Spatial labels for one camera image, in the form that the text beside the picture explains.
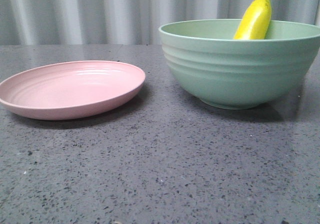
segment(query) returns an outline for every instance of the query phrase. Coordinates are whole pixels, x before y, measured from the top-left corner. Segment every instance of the bowl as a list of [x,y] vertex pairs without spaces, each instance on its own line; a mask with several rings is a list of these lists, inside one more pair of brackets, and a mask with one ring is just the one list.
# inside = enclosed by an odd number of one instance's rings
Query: bowl
[[159,28],[180,86],[204,103],[248,109],[301,84],[320,46],[320,27],[270,22],[265,39],[235,40],[240,19],[189,20]]

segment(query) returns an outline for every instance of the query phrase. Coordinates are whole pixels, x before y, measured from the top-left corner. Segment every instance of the white curtain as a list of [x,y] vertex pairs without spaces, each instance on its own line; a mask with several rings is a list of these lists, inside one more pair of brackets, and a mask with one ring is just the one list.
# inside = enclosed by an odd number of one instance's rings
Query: white curtain
[[[241,18],[252,0],[0,0],[0,45],[159,44],[162,24]],[[320,24],[319,0],[271,0],[272,19]]]

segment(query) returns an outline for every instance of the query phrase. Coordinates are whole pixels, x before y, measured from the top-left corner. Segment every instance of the pink plate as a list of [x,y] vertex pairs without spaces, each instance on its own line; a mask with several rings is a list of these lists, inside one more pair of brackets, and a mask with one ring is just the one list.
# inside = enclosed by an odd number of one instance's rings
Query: pink plate
[[145,73],[114,61],[75,61],[18,73],[0,83],[0,103],[43,120],[88,117],[119,107],[141,89]]

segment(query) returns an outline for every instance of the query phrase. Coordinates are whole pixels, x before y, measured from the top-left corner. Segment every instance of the banana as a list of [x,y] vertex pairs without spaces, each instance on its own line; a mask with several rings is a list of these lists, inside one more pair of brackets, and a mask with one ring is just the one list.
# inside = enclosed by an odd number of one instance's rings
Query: banana
[[264,39],[271,20],[270,0],[254,0],[245,11],[234,39]]

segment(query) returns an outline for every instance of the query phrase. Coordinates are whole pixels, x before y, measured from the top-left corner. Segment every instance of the speckled countertop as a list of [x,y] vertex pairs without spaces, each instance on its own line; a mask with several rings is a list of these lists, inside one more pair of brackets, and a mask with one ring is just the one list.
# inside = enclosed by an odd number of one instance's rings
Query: speckled countertop
[[320,223],[319,59],[288,95],[243,111],[183,91],[159,45],[0,46],[0,80],[89,59],[142,68],[142,90],[70,121],[1,107],[1,224]]

